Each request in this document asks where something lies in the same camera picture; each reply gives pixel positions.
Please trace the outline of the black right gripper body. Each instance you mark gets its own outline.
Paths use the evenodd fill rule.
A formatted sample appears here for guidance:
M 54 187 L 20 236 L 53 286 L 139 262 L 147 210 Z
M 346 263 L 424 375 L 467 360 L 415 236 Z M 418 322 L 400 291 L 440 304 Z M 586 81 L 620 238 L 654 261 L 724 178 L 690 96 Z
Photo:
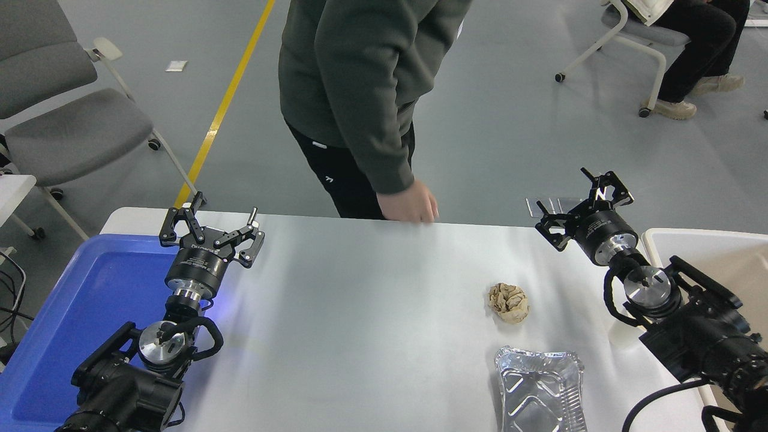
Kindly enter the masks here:
M 614 205 L 579 204 L 570 214 L 574 216 L 572 237 L 595 265 L 607 266 L 619 252 L 636 249 L 637 233 Z

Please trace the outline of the standing person's hand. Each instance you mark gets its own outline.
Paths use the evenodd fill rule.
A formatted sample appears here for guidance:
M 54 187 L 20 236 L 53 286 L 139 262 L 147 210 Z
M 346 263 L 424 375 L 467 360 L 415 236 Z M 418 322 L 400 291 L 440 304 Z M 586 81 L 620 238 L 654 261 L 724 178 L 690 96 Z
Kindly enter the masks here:
M 376 199 L 382 216 L 387 220 L 428 224 L 439 218 L 438 202 L 433 192 L 419 179 L 398 193 L 376 193 Z

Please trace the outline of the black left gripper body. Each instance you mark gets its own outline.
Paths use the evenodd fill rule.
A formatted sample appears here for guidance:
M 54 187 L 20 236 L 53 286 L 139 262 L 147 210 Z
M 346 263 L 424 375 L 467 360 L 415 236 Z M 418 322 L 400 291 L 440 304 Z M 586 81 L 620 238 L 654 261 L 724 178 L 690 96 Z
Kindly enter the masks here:
M 171 289 L 195 288 L 203 298 L 217 296 L 223 276 L 234 257 L 229 245 L 217 248 L 214 241 L 225 232 L 204 232 L 202 244 L 188 233 L 180 240 L 180 249 L 165 276 L 165 284 Z

